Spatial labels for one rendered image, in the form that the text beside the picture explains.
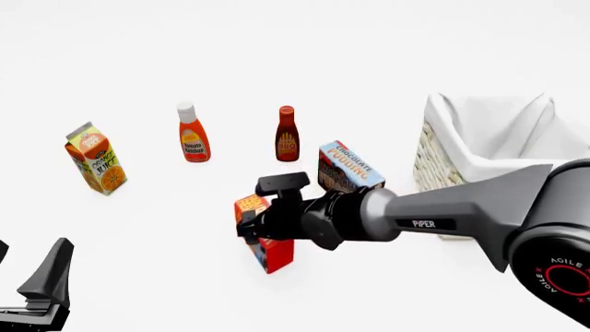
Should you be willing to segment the dark BBQ sauce bottle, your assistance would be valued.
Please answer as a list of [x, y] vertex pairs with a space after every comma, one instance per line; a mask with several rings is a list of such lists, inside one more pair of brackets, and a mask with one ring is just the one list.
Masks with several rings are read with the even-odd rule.
[[283, 106], [279, 109], [279, 124], [276, 133], [276, 158], [283, 162], [293, 162], [300, 156], [300, 139], [295, 125], [294, 108]]

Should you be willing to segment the chocolate pudding box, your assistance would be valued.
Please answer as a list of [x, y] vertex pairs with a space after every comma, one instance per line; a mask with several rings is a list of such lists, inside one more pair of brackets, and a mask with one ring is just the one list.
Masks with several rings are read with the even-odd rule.
[[384, 177], [339, 140], [319, 147], [318, 184], [324, 190], [352, 193], [361, 187], [383, 188]]

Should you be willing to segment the wicker basket with white liner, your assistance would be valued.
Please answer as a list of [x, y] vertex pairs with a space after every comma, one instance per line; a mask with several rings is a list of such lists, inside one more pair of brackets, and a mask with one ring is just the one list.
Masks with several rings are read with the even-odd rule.
[[590, 159], [590, 127], [557, 112], [546, 93], [432, 93], [413, 178], [420, 192], [491, 179], [529, 165]]

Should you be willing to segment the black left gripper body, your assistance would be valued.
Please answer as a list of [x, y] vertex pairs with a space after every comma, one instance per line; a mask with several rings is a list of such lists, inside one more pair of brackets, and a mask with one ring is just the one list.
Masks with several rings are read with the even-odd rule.
[[57, 332], [69, 309], [60, 303], [34, 302], [29, 307], [0, 307], [0, 332]]

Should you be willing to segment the red butter box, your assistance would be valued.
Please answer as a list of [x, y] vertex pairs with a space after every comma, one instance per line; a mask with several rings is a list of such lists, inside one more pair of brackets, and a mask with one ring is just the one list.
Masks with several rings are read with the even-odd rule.
[[[269, 206], [270, 204], [265, 198], [257, 196], [256, 194], [235, 201], [234, 212], [236, 223], [239, 223], [242, 220], [242, 215], [244, 213], [253, 210], [255, 215], [259, 215]], [[267, 274], [274, 273], [293, 261], [293, 240], [279, 241], [259, 239], [256, 243], [249, 244], [248, 246]]]

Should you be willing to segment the red tomato ketchup bottle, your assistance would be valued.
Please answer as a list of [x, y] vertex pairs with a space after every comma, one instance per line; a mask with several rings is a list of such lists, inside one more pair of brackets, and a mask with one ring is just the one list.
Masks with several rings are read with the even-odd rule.
[[189, 162], [210, 160], [211, 149], [204, 127], [198, 120], [195, 107], [190, 101], [182, 101], [177, 107], [179, 115], [179, 138], [183, 155]]

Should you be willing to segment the orange juice carton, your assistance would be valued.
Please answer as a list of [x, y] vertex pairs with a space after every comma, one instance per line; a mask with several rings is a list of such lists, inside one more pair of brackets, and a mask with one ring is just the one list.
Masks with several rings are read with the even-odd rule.
[[109, 139], [92, 122], [66, 136], [65, 150], [88, 186], [109, 196], [127, 180]]

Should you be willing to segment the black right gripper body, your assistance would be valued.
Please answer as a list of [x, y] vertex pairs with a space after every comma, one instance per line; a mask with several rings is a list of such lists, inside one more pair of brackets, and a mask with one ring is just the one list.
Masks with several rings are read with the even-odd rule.
[[247, 243], [255, 243], [260, 239], [304, 240], [301, 215], [300, 202], [275, 198], [270, 207], [260, 213], [254, 210], [243, 212], [236, 226], [237, 236]]

